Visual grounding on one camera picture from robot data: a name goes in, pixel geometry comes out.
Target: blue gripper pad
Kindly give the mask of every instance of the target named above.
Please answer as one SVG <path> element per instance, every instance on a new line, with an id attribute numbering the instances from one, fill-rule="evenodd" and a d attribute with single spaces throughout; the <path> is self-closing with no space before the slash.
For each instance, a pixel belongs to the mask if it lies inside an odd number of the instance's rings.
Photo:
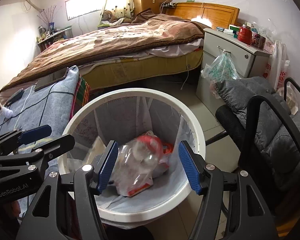
<path id="1" fill-rule="evenodd" d="M 42 125 L 32 130 L 24 131 L 19 137 L 19 143 L 29 144 L 50 136 L 52 129 L 49 125 Z"/>
<path id="2" fill-rule="evenodd" d="M 199 194 L 202 190 L 200 186 L 199 172 L 194 165 L 194 162 L 183 142 L 180 142 L 178 152 L 180 161 L 182 163 L 183 169 L 186 172 L 190 186 L 192 190 Z"/>
<path id="3" fill-rule="evenodd" d="M 108 186 L 108 182 L 109 182 L 111 173 L 113 171 L 114 164 L 118 157 L 118 150 L 119 150 L 118 143 L 115 142 L 114 145 L 112 146 L 110 153 L 105 161 L 105 164 L 103 165 L 102 170 L 99 174 L 97 190 L 100 192 L 100 194 Z"/>

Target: drawer handle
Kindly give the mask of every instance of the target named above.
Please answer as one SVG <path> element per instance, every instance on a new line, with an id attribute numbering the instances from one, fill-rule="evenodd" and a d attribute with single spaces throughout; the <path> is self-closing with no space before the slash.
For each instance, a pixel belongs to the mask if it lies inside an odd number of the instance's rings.
<path id="1" fill-rule="evenodd" d="M 217 47 L 218 47 L 218 49 L 222 49 L 222 50 L 224 50 L 225 52 L 231 54 L 231 51 L 225 50 L 225 49 L 221 48 L 220 46 L 217 46 Z"/>

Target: window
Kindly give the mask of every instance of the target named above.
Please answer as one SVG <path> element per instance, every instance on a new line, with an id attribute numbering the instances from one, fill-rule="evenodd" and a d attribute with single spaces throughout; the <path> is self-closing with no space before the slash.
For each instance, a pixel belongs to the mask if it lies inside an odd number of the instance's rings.
<path id="1" fill-rule="evenodd" d="M 106 0 L 68 0 L 66 1 L 66 12 L 68 20 L 81 15 L 100 11 Z"/>

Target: trash can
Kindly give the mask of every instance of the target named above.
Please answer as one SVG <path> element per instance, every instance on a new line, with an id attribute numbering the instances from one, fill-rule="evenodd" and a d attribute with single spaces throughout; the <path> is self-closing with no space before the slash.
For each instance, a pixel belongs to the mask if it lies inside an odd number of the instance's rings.
<path id="1" fill-rule="evenodd" d="M 195 153 L 205 158 L 201 126 L 182 102 L 163 92 L 132 88 L 106 93 L 85 105 L 69 122 L 64 134 L 75 138 L 74 149 L 58 159 L 60 174 L 82 166 L 97 136 L 107 145 L 123 145 L 147 131 L 174 145 L 169 169 L 155 178 L 153 186 L 133 196 L 119 196 L 106 190 L 95 196 L 103 223 L 120 228 L 145 225 L 179 205 L 191 188 L 178 156 L 178 144 L 187 140 Z"/>

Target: gray drawer cabinet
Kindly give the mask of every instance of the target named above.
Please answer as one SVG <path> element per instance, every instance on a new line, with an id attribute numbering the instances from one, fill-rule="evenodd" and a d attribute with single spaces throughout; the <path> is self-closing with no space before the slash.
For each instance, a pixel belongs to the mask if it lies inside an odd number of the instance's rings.
<path id="1" fill-rule="evenodd" d="M 205 68 L 206 64 L 211 65 L 225 49 L 231 52 L 231 58 L 241 78 L 263 75 L 269 60 L 269 53 L 248 46 L 223 32 L 209 28 L 204 29 L 204 31 L 202 69 Z M 224 102 L 222 99 L 214 97 L 210 92 L 209 85 L 210 80 L 200 76 L 196 94 L 210 112 L 215 114 L 218 107 Z"/>

